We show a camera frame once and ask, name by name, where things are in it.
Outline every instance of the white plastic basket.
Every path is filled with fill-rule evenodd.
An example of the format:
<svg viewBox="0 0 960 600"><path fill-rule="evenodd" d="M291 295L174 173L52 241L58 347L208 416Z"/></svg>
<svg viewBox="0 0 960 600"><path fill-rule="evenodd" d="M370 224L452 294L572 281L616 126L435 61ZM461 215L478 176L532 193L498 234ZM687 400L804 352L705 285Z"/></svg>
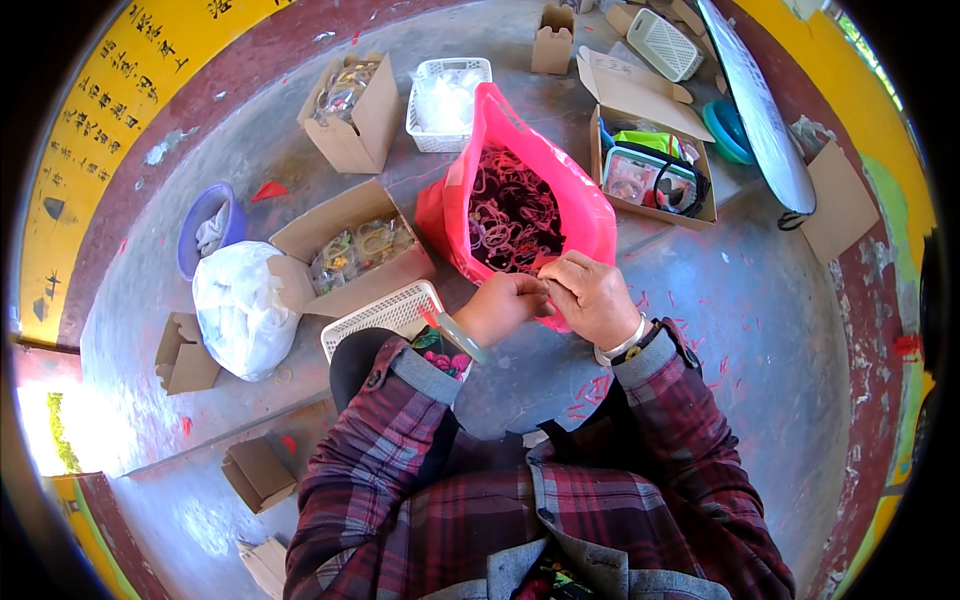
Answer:
<svg viewBox="0 0 960 600"><path fill-rule="evenodd" d="M417 149L421 152L460 152L466 148L467 142L470 141L472 128L462 133L414 131L414 128L419 127L417 109L414 106L417 82L451 69L483 69L486 73L484 81L493 81L493 72L490 68L490 61L487 59L433 59L421 62L420 66L417 67L414 84L410 86L410 101L407 102L407 133L413 136L414 141L417 142Z"/></svg>
<svg viewBox="0 0 960 600"><path fill-rule="evenodd" d="M693 77L704 55L687 36L650 9L640 9L627 42L673 83Z"/></svg>
<svg viewBox="0 0 960 600"><path fill-rule="evenodd" d="M444 306L437 296L437 290L426 279L414 281L410 285L400 288L367 304L342 319L324 327L320 332L320 341L324 344L326 362L333 358L333 350L337 349L344 338L354 331L383 327L395 331L405 338L411 338L426 326L426 321L417 310L422 306L432 312L443 312Z"/></svg>

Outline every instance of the black wristband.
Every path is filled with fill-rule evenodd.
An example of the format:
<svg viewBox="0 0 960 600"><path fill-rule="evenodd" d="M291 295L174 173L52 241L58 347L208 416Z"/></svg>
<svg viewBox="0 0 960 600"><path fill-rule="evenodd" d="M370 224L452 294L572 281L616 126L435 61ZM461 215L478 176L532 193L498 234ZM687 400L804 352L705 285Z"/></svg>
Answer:
<svg viewBox="0 0 960 600"><path fill-rule="evenodd" d="M660 329L663 327L663 324L660 322L660 319L654 319L650 323L653 325L653 328L650 329L649 333L647 333L645 336L640 338L640 341L634 344L632 348L640 348L641 350L643 350L651 342L653 342L654 338L657 337L657 334L660 333ZM630 351L630 348L627 348L626 350L624 350L622 354L620 354L619 356L611 360L610 364L613 366L616 366L616 365L622 365L623 363L627 362L627 353L629 351Z"/></svg>

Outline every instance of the gray sleeve cuff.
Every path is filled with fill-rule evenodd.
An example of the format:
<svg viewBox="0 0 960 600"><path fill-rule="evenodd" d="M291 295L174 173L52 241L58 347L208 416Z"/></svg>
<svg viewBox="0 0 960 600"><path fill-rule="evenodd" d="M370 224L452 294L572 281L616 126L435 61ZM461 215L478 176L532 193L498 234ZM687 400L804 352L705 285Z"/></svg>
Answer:
<svg viewBox="0 0 960 600"><path fill-rule="evenodd" d="M677 353L677 346L670 339L670 335L661 329L653 341L640 354L630 360L613 367L613 374L624 388L639 385L650 378L655 372L666 365Z"/></svg>
<svg viewBox="0 0 960 600"><path fill-rule="evenodd" d="M453 400L464 385L431 365L412 348L402 351L390 368L410 387L447 406L453 406Z"/></svg>

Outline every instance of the concrete floor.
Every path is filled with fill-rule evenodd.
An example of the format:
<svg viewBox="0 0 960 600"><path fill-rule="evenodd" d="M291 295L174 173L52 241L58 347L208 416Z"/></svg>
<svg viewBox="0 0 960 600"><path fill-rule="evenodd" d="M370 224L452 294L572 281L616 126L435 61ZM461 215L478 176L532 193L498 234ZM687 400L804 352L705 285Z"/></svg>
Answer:
<svg viewBox="0 0 960 600"><path fill-rule="evenodd" d="M485 56L520 117L586 166L594 101L576 68L565 77L527 72L540 6L486 2L437 10L364 35L350 49L390 51L401 93L422 60ZM575 35L578 44L602 52L617 39L599 12L578 19ZM98 468L117 477L117 502L134 536L177 596L262 596L232 541L289 537L296 505L288 498L251 515L220 472L223 451L237 439L272 432L276 442L290 433L297 453L277 450L299 473L334 419L332 407L318 402L327 394L319 333L328 323L318 317L300 322L284 361L293 372L287 383L251 384L221 372L211 391L168 397L152 375L167 314L192 311L174 246L197 193L227 180L238 198L247 199L264 180L282 182L290 195L245 203L248 238L265 240L306 208L368 178L333 172L296 124L305 95L331 56L317 56L269 84L215 130L195 133L204 141L137 220L125 251L108 269L81 338L84 382L95 392L89 410L115 435L105 439L102 431L90 430L71 442L81 460L85 453L106 457ZM717 93L708 86L699 91L701 103ZM452 158L417 153L401 126L378 178L412 216L417 192L440 177ZM705 379L742 441L744 466L764 499L774 539L803 589L836 518L847 449L850 382L839 307L828 271L803 236L777 231L780 211L769 193L741 193L756 189L756 171L719 158L711 166L718 196L730 202L717 226L694 233L618 214L617 263L634 299L648 300L648 314L683 319L684 334L704 359ZM473 286L436 262L434 283L447 308L455 309ZM525 325L494 354L494 365L468 380L457 407L467 429L482 438L529 430L552 417L575 426L573 415L585 415L587 408L566 409L576 404L584 384L605 374L592 363L586 343L538 324ZM530 361L543 377L516 376L529 371Z"/></svg>

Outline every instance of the yellow wall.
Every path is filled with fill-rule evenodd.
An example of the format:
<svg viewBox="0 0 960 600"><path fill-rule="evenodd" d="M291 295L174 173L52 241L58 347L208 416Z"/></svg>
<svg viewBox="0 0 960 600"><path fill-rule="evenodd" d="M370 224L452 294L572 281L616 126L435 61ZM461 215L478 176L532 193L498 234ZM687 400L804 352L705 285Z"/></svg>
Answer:
<svg viewBox="0 0 960 600"><path fill-rule="evenodd" d="M293 1L144 0L131 2L113 22L60 107L30 197L20 263L26 340L57 342L80 244L136 138L194 73ZM59 208L55 220L50 211Z"/></svg>
<svg viewBox="0 0 960 600"><path fill-rule="evenodd" d="M114 598L136 599L139 595L130 585L126 575L120 570L113 556L110 555L107 545L97 529L96 523L89 509L86 508L84 493L80 490L80 484L77 482L76 475L62 475L53 477L54 489L60 502L63 505L63 514L70 523L77 542L80 544L86 558L97 572L100 579L107 586L107 589ZM68 508L68 503L74 503L79 508L73 511Z"/></svg>
<svg viewBox="0 0 960 600"><path fill-rule="evenodd" d="M898 277L917 277L924 256L924 235L935 225L933 206L909 135L883 84L831 17L817 11L802 21L781 0L734 1L774 37L817 86L843 123L864 164L873 167L872 176L889 174L892 177L885 190L880 190L881 195L884 191L891 192L890 196L899 201L885 206L890 211L887 224L894 237L890 242L892 245L906 242L908 264L914 267L908 275L902 263L898 264ZM901 252L904 250L903 246L899 248ZM900 407L904 419L897 433L894 468L887 485L902 483L909 476L920 401L932 389L933 382L928 374L920 373L919 365L913 365L903 385L907 390ZM878 500L867 535L833 598L839 598L850 587L882 539L899 504L899 495Z"/></svg>

